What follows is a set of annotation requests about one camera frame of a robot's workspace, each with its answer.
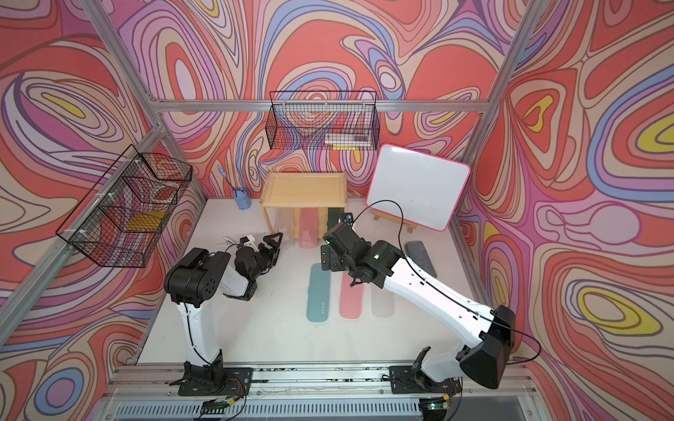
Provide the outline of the teal pencil case top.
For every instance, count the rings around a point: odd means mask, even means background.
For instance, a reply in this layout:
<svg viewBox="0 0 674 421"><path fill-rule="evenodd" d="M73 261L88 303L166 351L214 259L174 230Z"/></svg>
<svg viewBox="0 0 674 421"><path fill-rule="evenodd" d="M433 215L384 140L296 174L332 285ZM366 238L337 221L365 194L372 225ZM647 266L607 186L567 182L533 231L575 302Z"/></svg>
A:
<svg viewBox="0 0 674 421"><path fill-rule="evenodd" d="M311 266L307 290L306 317L311 323L328 320L331 292L331 275L324 271L320 263Z"/></svg>

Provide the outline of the pink pencil case bottom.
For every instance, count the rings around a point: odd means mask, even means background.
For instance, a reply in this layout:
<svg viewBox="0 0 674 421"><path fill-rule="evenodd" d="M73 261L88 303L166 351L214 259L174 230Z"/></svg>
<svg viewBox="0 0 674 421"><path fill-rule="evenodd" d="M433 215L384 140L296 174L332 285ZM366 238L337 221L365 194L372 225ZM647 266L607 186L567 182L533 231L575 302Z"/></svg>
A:
<svg viewBox="0 0 674 421"><path fill-rule="evenodd" d="M318 245L318 211L315 208L302 208L299 214L298 244L309 249Z"/></svg>

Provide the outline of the pink pencil case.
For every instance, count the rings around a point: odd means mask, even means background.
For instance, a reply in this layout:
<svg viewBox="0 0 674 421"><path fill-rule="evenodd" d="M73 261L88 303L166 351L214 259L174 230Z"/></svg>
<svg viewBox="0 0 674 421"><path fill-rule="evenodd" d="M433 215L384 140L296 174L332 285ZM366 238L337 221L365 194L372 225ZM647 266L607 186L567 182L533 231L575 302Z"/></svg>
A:
<svg viewBox="0 0 674 421"><path fill-rule="evenodd" d="M342 275L339 313L343 319L356 320L362 315L363 310L363 285L344 272Z"/></svg>
<svg viewBox="0 0 674 421"><path fill-rule="evenodd" d="M302 208L299 214L298 244L309 249L318 245L318 211L315 208Z"/></svg>

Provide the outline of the pink pencil case top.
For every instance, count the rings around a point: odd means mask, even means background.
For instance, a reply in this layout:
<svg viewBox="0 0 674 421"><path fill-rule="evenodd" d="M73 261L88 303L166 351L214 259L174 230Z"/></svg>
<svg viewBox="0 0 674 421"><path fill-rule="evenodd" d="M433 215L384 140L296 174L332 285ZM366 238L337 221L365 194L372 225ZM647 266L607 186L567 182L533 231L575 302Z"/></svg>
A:
<svg viewBox="0 0 674 421"><path fill-rule="evenodd" d="M343 319L356 320L362 315L363 310L363 285L344 272L342 275L339 313Z"/></svg>

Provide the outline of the clear pencil case top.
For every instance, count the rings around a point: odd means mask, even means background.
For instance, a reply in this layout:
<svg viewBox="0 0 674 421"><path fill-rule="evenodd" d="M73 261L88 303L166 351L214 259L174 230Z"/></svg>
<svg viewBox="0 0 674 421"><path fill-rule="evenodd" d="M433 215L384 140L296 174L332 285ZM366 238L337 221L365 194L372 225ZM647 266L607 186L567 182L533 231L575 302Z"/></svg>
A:
<svg viewBox="0 0 674 421"><path fill-rule="evenodd" d="M372 286L370 288L370 308L374 317L389 319L395 312L395 297L387 289Z"/></svg>

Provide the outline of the clear pencil case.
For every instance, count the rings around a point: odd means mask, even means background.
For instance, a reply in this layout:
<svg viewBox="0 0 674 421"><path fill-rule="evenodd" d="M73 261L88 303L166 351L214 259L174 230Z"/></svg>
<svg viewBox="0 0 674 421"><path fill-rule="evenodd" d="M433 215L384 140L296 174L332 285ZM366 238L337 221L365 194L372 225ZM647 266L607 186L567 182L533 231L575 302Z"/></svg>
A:
<svg viewBox="0 0 674 421"><path fill-rule="evenodd" d="M395 312L395 297L387 289L372 286L370 288L370 308L374 317L389 319Z"/></svg>
<svg viewBox="0 0 674 421"><path fill-rule="evenodd" d="M289 235L289 229L287 226L280 226L277 228L277 233L282 233L282 237L284 240L287 240L290 238Z"/></svg>

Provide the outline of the clear pencil case bottom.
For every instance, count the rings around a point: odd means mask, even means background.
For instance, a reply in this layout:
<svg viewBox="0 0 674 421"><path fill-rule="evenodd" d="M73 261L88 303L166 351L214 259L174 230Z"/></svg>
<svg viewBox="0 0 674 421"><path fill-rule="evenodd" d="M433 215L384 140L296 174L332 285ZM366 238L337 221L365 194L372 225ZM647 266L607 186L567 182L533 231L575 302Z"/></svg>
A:
<svg viewBox="0 0 674 421"><path fill-rule="evenodd" d="M284 240L287 240L290 238L289 235L289 229L287 226L280 226L277 228L277 233L282 233L282 237Z"/></svg>

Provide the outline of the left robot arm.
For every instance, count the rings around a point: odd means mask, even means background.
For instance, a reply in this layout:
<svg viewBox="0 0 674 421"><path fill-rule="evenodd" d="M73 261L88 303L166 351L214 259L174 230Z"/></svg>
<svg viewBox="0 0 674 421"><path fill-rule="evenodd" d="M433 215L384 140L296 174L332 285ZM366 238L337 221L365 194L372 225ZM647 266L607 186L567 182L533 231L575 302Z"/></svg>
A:
<svg viewBox="0 0 674 421"><path fill-rule="evenodd" d="M176 304L188 340L186 361L212 365L221 350L215 338L212 299L218 292L226 298L249 301L257 280L277 265L284 235L272 233L259 244L251 235L210 252L194 247L165 276L163 288Z"/></svg>

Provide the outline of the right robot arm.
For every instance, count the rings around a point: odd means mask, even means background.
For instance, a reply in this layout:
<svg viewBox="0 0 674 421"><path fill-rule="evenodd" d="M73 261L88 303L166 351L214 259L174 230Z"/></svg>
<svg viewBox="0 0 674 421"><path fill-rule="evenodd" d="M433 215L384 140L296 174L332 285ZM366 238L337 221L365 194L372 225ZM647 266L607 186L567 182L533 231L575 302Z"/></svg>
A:
<svg viewBox="0 0 674 421"><path fill-rule="evenodd" d="M449 379L467 377L486 389L498 389L514 348L515 313L493 309L438 281L399 248L360 237L340 222L323 236L321 267L346 272L354 286L370 283L405 298L447 326L462 341L449 351L423 348L410 368L407 384L430 391Z"/></svg>

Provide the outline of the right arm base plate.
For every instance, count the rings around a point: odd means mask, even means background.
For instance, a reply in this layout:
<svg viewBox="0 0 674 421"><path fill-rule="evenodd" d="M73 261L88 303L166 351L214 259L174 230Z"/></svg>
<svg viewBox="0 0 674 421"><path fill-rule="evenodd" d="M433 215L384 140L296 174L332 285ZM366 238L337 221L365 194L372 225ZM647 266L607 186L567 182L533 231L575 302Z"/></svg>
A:
<svg viewBox="0 0 674 421"><path fill-rule="evenodd" d="M394 395L403 394L443 394L454 396L463 391L460 378L449 378L435 382L412 366L389 366L389 374L384 377L391 384Z"/></svg>

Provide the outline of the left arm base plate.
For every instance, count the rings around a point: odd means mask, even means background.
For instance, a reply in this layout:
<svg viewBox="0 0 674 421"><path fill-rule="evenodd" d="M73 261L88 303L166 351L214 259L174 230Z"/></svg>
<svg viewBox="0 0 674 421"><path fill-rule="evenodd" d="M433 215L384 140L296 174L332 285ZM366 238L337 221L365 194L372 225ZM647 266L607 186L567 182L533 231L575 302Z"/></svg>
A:
<svg viewBox="0 0 674 421"><path fill-rule="evenodd" d="M179 396L244 397L249 394L252 375L252 368L189 366L172 385L179 387Z"/></svg>

